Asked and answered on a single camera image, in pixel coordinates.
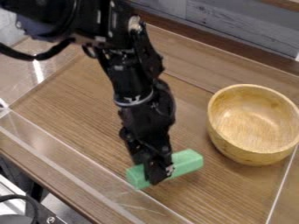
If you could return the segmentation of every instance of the black cable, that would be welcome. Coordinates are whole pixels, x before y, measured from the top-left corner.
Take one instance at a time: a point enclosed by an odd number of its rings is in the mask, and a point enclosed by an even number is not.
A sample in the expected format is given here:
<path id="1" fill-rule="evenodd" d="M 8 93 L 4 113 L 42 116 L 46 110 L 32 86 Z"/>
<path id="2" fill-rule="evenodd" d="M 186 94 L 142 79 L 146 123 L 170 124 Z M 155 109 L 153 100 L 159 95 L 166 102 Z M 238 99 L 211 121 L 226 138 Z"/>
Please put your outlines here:
<path id="1" fill-rule="evenodd" d="M 74 39 L 67 38 L 58 45 L 55 45 L 47 52 L 39 53 L 36 55 L 30 55 L 24 52 L 19 52 L 15 49 L 12 49 L 10 46 L 0 43 L 0 53 L 18 60 L 26 60 L 26 61 L 48 60 L 55 55 L 58 55 L 68 47 L 68 45 L 72 42 L 74 42 Z"/>
<path id="2" fill-rule="evenodd" d="M 32 217 L 32 224 L 38 223 L 38 218 L 39 218 L 39 207 L 36 205 L 36 202 L 32 198 L 23 196 L 23 195 L 18 195 L 18 194 L 12 194 L 12 195 L 6 195 L 0 197 L 0 203 L 8 201 L 8 200 L 26 200 L 31 203 L 32 205 L 32 210 L 34 210 L 34 217 Z"/>

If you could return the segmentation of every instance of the green block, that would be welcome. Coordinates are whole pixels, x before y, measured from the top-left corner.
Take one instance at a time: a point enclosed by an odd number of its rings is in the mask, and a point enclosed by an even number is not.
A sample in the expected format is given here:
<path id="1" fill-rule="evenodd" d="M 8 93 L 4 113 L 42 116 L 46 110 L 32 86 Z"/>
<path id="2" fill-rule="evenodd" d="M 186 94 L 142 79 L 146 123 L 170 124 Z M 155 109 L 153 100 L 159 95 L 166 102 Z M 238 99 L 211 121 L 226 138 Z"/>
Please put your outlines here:
<path id="1" fill-rule="evenodd" d="M 174 173 L 169 179 L 175 179 L 182 175 L 198 171 L 203 167 L 202 154 L 195 150 L 183 150 L 173 154 Z M 146 181 L 145 166 L 137 165 L 126 170 L 126 179 L 135 189 L 151 186 Z"/>

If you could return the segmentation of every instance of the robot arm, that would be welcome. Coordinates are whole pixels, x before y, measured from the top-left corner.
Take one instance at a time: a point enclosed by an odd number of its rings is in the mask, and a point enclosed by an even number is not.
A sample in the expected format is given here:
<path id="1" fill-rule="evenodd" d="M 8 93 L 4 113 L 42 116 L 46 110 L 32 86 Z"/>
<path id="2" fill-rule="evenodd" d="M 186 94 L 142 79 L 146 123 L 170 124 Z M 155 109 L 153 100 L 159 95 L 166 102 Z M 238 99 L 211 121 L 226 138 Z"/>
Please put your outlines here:
<path id="1" fill-rule="evenodd" d="M 0 52 L 19 60 L 47 60 L 68 44 L 83 46 L 98 59 L 115 89 L 123 121 L 121 137 L 145 179 L 157 185 L 173 176 L 169 130 L 175 103 L 165 70 L 146 31 L 146 23 L 122 0 L 0 0 L 0 8 L 18 14 L 18 27 L 32 37 L 60 42 L 48 52 L 27 55 L 7 46 Z"/>

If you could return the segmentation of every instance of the bowl rim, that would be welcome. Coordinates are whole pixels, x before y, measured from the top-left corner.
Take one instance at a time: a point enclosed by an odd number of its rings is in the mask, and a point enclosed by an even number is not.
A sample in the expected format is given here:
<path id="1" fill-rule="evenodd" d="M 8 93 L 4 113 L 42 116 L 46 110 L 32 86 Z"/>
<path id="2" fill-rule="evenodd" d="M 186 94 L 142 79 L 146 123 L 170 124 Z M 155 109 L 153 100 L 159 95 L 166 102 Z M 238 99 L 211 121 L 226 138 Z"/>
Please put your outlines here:
<path id="1" fill-rule="evenodd" d="M 255 151 L 255 150 L 250 150 L 245 147 L 241 147 L 238 145 L 235 145 L 223 135 L 221 132 L 217 131 L 217 128 L 214 126 L 214 123 L 211 121 L 211 118 L 213 118 L 213 115 L 211 115 L 211 107 L 213 107 L 213 104 L 215 102 L 215 100 L 219 98 L 219 96 L 227 92 L 229 90 L 231 90 L 233 88 L 243 88 L 243 87 L 249 87 L 249 88 L 261 88 L 261 89 L 265 89 L 266 91 L 269 92 L 273 92 L 275 95 L 278 95 L 279 97 L 283 98 L 283 100 L 290 104 L 290 106 L 294 108 L 294 111 L 298 115 L 298 119 L 299 119 L 299 108 L 297 107 L 295 103 L 291 101 L 291 99 L 289 97 L 286 97 L 286 95 L 283 95 L 282 93 L 279 93 L 278 91 L 275 91 L 273 88 L 270 87 L 265 87 L 265 86 L 259 86 L 259 85 L 255 85 L 255 84 L 237 84 L 237 85 L 231 85 L 229 87 L 225 87 L 223 89 L 221 89 L 215 95 L 210 98 L 210 104 L 209 104 L 209 120 L 210 120 L 210 126 L 214 128 L 215 132 L 218 133 L 218 135 L 221 136 L 221 138 L 223 140 L 226 140 L 231 145 L 234 145 L 235 147 L 241 148 L 243 151 L 250 151 L 250 152 L 254 152 L 257 154 L 270 154 L 270 153 L 265 153 L 265 152 L 259 152 L 259 151 Z M 279 153 L 279 152 L 283 152 L 283 151 L 287 151 L 290 150 L 291 148 L 294 148 L 297 145 L 299 145 L 299 132 L 298 132 L 298 135 L 297 135 L 297 138 L 294 139 L 294 141 L 287 144 L 286 146 L 283 146 L 282 148 L 274 150 L 274 152 L 271 152 L 271 154 L 274 153 Z"/>

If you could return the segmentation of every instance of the wooden bowl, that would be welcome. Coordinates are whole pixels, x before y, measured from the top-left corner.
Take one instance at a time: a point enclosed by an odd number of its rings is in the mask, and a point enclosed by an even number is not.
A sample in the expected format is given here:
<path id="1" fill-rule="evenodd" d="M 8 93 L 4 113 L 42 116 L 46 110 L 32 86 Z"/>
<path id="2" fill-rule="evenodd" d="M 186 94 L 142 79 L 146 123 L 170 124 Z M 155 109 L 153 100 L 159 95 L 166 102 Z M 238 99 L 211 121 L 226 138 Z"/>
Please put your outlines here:
<path id="1" fill-rule="evenodd" d="M 271 165 L 299 143 L 299 109 L 267 87 L 227 87 L 210 100 L 209 132 L 229 158 L 245 165 Z"/>

